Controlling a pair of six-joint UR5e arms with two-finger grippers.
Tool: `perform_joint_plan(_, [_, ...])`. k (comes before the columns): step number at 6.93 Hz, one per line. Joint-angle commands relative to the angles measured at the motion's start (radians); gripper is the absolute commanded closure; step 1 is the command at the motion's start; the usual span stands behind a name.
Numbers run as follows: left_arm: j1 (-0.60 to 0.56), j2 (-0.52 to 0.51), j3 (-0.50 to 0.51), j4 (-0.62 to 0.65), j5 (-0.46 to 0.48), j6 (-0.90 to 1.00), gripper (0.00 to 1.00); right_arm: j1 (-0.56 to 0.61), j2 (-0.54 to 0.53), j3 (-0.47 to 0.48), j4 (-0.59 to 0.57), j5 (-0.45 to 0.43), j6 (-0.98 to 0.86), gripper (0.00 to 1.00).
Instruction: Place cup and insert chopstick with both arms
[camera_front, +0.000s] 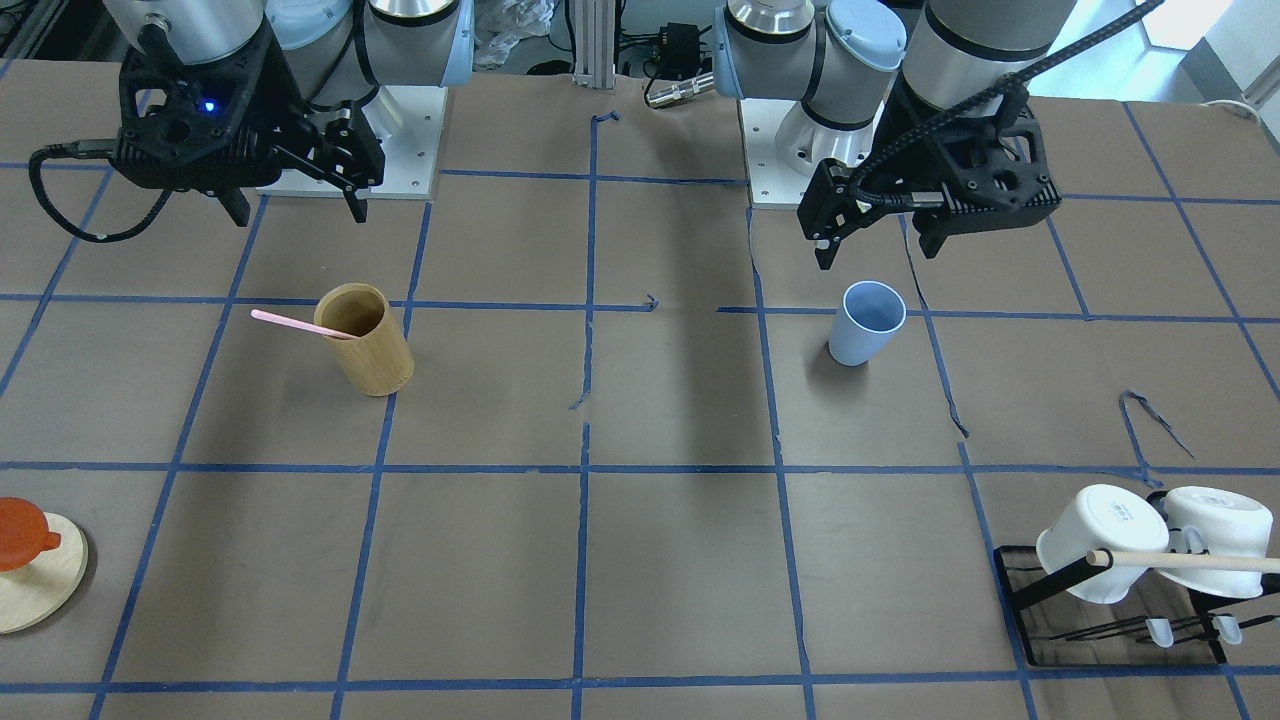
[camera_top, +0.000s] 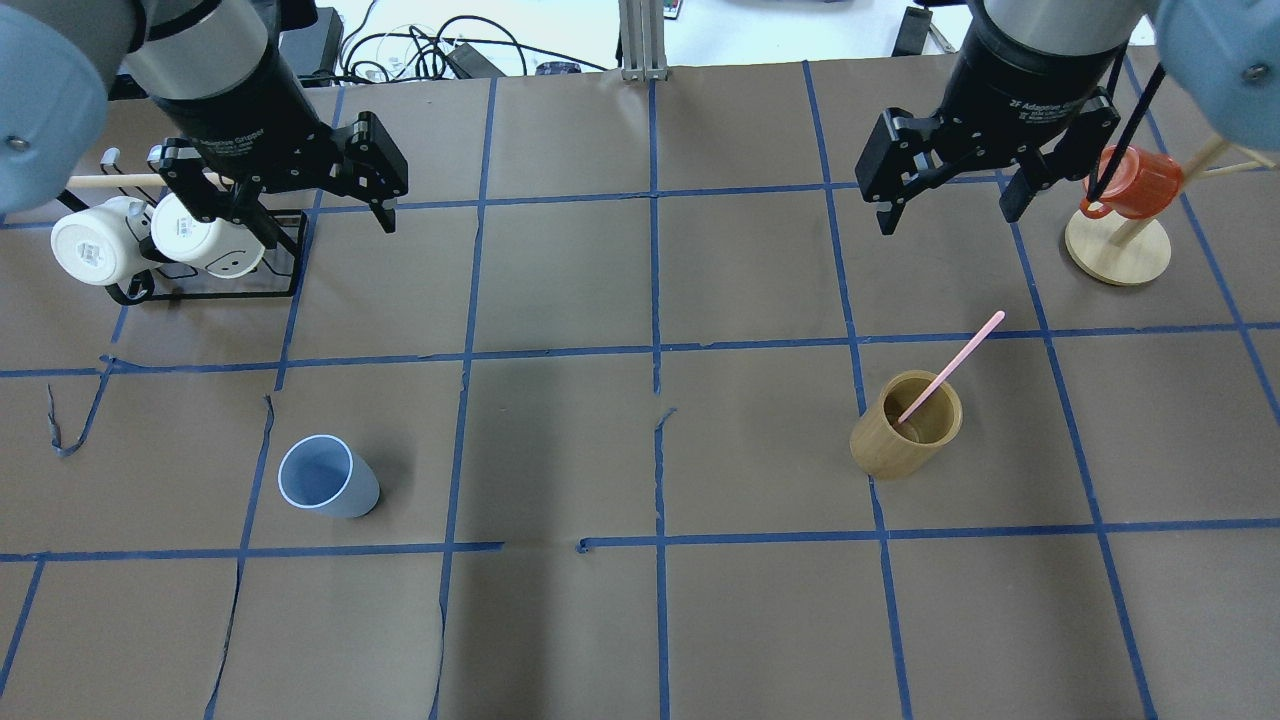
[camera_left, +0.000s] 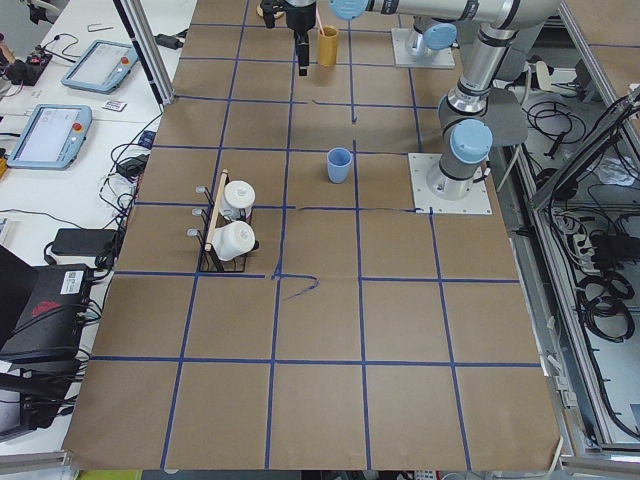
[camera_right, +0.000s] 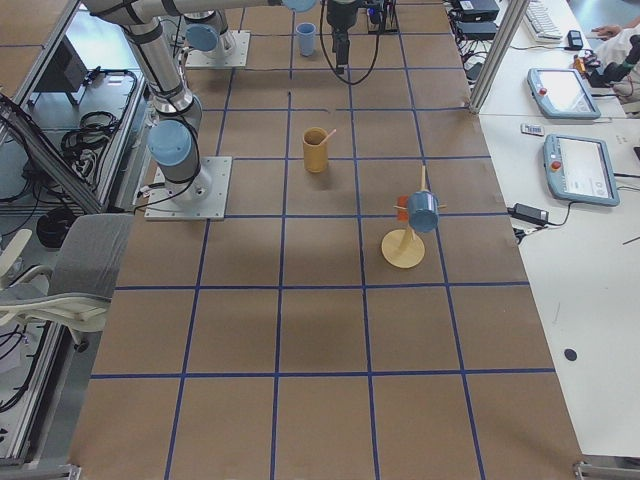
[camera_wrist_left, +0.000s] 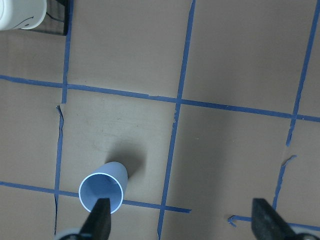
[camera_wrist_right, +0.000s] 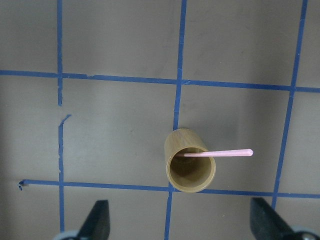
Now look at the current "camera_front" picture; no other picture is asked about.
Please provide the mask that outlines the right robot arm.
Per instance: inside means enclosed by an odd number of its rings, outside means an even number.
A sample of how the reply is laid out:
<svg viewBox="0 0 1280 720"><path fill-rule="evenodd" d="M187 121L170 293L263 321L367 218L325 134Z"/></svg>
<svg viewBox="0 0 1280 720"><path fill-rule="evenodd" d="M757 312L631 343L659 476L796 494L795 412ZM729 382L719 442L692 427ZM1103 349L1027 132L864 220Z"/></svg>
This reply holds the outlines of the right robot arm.
<svg viewBox="0 0 1280 720"><path fill-rule="evenodd" d="M471 1L109 1L129 41L114 169L147 190L343 199L433 193L449 88L474 67Z"/></svg>

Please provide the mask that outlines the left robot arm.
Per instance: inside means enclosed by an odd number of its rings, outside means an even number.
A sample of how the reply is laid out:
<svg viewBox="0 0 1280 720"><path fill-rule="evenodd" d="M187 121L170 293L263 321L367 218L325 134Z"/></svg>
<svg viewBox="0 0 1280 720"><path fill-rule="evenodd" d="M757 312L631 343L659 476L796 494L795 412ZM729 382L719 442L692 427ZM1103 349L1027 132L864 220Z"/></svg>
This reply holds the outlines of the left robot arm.
<svg viewBox="0 0 1280 720"><path fill-rule="evenodd" d="M927 258L945 241L1030 227L1060 209L1025 73L1071 1L927 1L914 26L882 1L728 1L712 72L726 97L794 102L781 147L828 270L855 231L908 214Z"/></svg>

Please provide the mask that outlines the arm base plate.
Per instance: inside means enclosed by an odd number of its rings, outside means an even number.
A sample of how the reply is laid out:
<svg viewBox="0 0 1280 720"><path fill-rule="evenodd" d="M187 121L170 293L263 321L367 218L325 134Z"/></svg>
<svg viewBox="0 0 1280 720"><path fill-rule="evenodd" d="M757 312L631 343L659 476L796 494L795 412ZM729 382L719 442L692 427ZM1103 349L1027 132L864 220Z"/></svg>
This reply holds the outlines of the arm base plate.
<svg viewBox="0 0 1280 720"><path fill-rule="evenodd" d="M856 167L872 152L876 127L884 111L879 102L870 123L841 131L818 124L800 102L744 99L739 102L751 206L794 210L818 161L833 158Z"/></svg>
<svg viewBox="0 0 1280 720"><path fill-rule="evenodd" d="M383 182L361 199L429 200L451 91L431 86L381 86L364 115L385 155Z"/></svg>

